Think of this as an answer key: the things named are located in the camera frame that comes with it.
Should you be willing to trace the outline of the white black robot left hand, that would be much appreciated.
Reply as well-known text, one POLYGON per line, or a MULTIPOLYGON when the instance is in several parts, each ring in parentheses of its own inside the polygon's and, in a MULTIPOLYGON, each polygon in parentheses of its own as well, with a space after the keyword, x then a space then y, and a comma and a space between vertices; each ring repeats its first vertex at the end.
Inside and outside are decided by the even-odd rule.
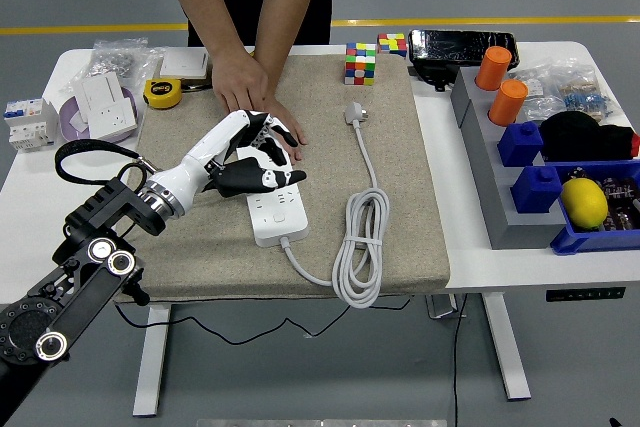
POLYGON ((254 147, 276 166, 287 164, 288 154, 275 136, 286 144, 298 143, 287 127, 266 112, 237 110, 227 115, 183 157, 174 168, 153 174, 139 197, 163 219, 184 216, 193 206, 196 194, 215 189, 224 197, 269 193, 306 179, 303 171, 263 168, 254 157, 229 163, 239 148, 254 147))

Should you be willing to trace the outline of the person's left hand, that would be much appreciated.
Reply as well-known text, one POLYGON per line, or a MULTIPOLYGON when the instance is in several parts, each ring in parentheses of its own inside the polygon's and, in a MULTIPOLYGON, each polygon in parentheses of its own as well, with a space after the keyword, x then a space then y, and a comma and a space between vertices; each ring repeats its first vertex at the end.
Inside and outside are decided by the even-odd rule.
POLYGON ((307 144, 307 139, 298 121, 274 96, 268 96, 265 99, 265 107, 267 112, 278 118, 287 127, 299 145, 307 144))

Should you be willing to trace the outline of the person's right hand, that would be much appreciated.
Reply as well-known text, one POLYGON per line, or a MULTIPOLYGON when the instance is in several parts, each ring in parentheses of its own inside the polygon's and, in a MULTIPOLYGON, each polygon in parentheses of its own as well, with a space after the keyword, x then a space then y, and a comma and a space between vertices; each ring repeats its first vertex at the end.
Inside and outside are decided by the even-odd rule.
POLYGON ((243 47, 229 48, 212 55, 212 84, 226 113, 265 109, 267 74, 243 47))

